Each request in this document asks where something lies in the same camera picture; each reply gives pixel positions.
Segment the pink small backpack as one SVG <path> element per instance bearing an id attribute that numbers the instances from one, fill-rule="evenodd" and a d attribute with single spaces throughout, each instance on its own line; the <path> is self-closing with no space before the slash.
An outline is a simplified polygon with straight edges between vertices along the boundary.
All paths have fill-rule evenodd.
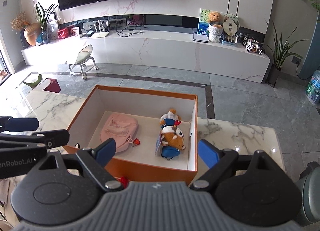
<path id="1" fill-rule="evenodd" d="M 134 138 L 138 129 L 138 121 L 128 115 L 112 113 L 106 120 L 100 132 L 100 141 L 114 139 L 116 153 L 126 151 L 129 146 L 140 145 L 140 140 Z"/>

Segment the brown dog plush toy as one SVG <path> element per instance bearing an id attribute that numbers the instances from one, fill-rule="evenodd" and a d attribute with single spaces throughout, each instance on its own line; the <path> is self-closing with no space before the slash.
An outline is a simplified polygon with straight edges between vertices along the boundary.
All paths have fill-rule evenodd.
<path id="1" fill-rule="evenodd" d="M 181 117 L 175 109 L 170 109 L 159 120 L 160 133 L 156 143 L 156 156 L 166 160 L 178 157 L 185 150 L 184 134 L 179 128 Z"/>

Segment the small rolling stool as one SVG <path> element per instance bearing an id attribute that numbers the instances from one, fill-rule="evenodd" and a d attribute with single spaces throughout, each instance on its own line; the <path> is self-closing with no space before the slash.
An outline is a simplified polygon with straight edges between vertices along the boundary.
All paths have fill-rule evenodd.
<path id="1" fill-rule="evenodd" d="M 87 72 L 90 72 L 92 69 L 99 69 L 99 66 L 92 56 L 92 52 L 93 46 L 89 44 L 78 52 L 76 59 L 68 60 L 66 62 L 70 75 L 81 75 L 82 79 L 85 81 L 87 80 Z"/>

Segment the potted green plant left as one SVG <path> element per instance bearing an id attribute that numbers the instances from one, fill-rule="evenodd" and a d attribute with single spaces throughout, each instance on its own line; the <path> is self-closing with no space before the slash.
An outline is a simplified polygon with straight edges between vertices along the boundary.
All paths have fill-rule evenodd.
<path id="1" fill-rule="evenodd" d="M 42 30 L 42 41 L 44 44 L 50 42 L 50 36 L 47 30 L 47 25 L 50 16 L 55 12 L 57 5 L 52 4 L 47 9 L 45 9 L 39 2 L 35 5 L 38 21 Z"/>

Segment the dark green round object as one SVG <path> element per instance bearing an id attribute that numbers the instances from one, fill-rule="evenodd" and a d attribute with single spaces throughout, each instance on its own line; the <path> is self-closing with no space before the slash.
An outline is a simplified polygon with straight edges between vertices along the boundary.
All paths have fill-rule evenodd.
<path id="1" fill-rule="evenodd" d="M 295 221 L 302 227 L 319 221 L 320 175 L 319 163 L 312 161 L 300 174 L 296 182 L 302 193 L 302 207 Z"/>

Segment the acorn shaped brown vase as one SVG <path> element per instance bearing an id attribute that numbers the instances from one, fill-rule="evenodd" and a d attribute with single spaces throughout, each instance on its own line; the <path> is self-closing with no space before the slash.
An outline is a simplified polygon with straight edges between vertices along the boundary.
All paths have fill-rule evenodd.
<path id="1" fill-rule="evenodd" d="M 36 40 L 40 35 L 42 35 L 40 23 L 32 23 L 24 29 L 24 37 L 31 46 L 36 46 Z"/>

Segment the dried flower bouquet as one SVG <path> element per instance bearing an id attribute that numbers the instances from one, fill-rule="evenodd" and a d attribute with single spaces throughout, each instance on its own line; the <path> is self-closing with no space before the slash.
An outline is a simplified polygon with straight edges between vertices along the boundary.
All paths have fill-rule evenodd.
<path id="1" fill-rule="evenodd" d="M 21 31 L 22 29 L 25 29 L 27 26 L 29 26 L 29 20 L 25 14 L 25 12 L 20 12 L 12 21 L 11 21 L 11 27 L 15 31 Z"/>

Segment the red gift box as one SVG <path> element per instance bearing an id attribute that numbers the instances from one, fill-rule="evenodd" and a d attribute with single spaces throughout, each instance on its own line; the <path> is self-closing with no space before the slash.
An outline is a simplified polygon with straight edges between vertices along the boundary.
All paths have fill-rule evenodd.
<path id="1" fill-rule="evenodd" d="M 57 31 L 57 37 L 59 40 L 69 37 L 69 29 L 67 27 Z"/>

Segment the white marble TV cabinet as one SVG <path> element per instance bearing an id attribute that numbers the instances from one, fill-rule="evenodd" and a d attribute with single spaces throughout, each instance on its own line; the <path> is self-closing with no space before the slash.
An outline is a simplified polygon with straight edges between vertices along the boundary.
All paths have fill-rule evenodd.
<path id="1" fill-rule="evenodd" d="M 27 65 L 62 64 L 93 47 L 98 63 L 114 63 L 191 70 L 261 83 L 270 58 L 247 52 L 238 44 L 194 42 L 187 33 L 148 31 L 130 37 L 111 32 L 104 38 L 69 37 L 22 50 Z"/>

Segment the white wifi router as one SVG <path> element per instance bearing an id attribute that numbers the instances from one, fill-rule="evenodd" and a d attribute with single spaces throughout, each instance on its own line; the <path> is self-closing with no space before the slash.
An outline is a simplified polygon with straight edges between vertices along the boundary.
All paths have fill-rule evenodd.
<path id="1" fill-rule="evenodd" d="M 98 20 L 94 23 L 95 32 L 92 38 L 104 38 L 110 33 L 109 20 Z"/>

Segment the blue water bottle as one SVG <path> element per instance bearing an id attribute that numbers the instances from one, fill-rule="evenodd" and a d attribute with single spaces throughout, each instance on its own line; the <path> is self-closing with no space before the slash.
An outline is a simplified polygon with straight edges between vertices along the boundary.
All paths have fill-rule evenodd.
<path id="1" fill-rule="evenodd" d="M 305 93 L 306 93 L 306 97 L 312 104 L 314 105 L 319 104 L 319 99 L 320 99 L 320 71 L 319 70 L 316 70 L 313 73 L 306 87 Z"/>

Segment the potted orchid plant right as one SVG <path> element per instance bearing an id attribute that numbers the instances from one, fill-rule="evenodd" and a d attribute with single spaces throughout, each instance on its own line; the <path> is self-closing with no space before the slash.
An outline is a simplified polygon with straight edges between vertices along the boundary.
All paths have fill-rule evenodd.
<path id="1" fill-rule="evenodd" d="M 271 87 L 275 87 L 285 60 L 291 56 L 297 56 L 299 59 L 303 59 L 300 54 L 292 52 L 292 48 L 300 42 L 307 42 L 308 39 L 300 39 L 290 43 L 290 38 L 297 30 L 297 27 L 286 39 L 283 39 L 281 32 L 280 34 L 277 33 L 274 21 L 272 21 L 272 29 L 273 47 L 271 48 L 268 44 L 264 44 L 264 46 L 268 47 L 272 52 L 272 65 L 266 78 L 266 83 Z"/>

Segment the landscape painting canvas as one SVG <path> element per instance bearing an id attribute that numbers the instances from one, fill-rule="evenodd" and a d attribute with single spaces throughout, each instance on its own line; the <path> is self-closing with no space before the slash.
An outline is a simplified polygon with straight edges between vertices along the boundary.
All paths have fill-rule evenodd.
<path id="1" fill-rule="evenodd" d="M 199 23 L 197 27 L 197 34 L 199 35 L 209 35 L 208 27 L 210 25 L 209 14 L 211 10 L 200 9 Z"/>

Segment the round paper fan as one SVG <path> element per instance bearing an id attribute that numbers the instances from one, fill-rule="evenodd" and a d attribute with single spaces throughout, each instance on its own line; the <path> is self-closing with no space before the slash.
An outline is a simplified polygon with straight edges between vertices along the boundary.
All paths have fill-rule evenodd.
<path id="1" fill-rule="evenodd" d="M 235 43 L 236 33 L 240 28 L 239 18 L 231 13 L 225 14 L 223 17 L 223 31 L 227 36 L 227 41 Z"/>

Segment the brown teddy bear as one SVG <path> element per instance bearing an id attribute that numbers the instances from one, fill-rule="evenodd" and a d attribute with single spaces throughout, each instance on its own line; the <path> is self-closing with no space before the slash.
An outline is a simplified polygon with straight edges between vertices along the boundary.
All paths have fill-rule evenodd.
<path id="1" fill-rule="evenodd" d="M 213 27 L 221 28 L 221 18 L 222 16 L 219 12 L 210 11 L 210 13 L 208 14 L 208 24 Z"/>

